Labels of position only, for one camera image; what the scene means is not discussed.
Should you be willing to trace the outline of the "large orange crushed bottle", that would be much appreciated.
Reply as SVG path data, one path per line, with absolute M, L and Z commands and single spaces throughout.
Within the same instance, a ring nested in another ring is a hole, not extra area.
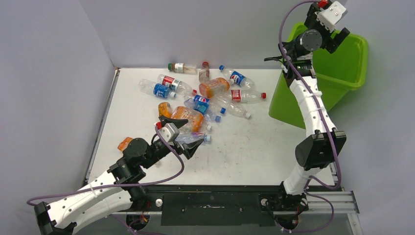
M 204 116 L 191 108 L 178 106 L 172 113 L 172 119 L 187 119 L 188 123 L 179 128 L 183 133 L 210 132 L 212 125 L 205 121 Z

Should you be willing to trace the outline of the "small orange bottle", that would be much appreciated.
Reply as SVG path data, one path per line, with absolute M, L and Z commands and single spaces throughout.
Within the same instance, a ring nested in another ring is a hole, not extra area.
M 159 116 L 164 116 L 166 118 L 171 118 L 172 108 L 169 102 L 162 102 L 158 105 Z

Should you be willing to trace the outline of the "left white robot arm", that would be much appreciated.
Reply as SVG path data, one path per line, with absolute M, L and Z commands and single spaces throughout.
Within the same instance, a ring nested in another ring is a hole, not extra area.
M 203 139 L 177 142 L 179 128 L 187 119 L 171 119 L 159 116 L 155 125 L 157 140 L 148 143 L 143 138 L 127 141 L 122 157 L 95 180 L 76 192 L 58 194 L 58 201 L 41 201 L 34 205 L 36 221 L 43 235 L 73 235 L 103 217 L 131 208 L 140 211 L 147 203 L 144 186 L 160 184 L 178 177 L 184 169 L 164 180 L 142 183 L 145 169 L 155 165 L 168 154 L 174 154 L 181 165 L 181 155 L 190 159 Z

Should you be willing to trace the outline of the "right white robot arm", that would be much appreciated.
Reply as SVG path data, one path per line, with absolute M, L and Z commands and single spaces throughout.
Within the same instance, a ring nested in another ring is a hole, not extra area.
M 291 41 L 278 41 L 280 56 L 273 60 L 281 63 L 283 78 L 294 95 L 306 130 L 305 139 L 295 148 L 296 165 L 289 177 L 281 183 L 283 192 L 277 195 L 277 204 L 284 210 L 306 208 L 306 190 L 317 173 L 335 165 L 339 189 L 342 171 L 339 153 L 346 142 L 346 134 L 339 130 L 329 117 L 318 87 L 313 66 L 313 53 L 324 49 L 334 53 L 349 35 L 344 28 L 335 34 L 336 24 L 346 14 L 346 8 L 338 1 L 312 0 L 307 12 L 306 30 Z

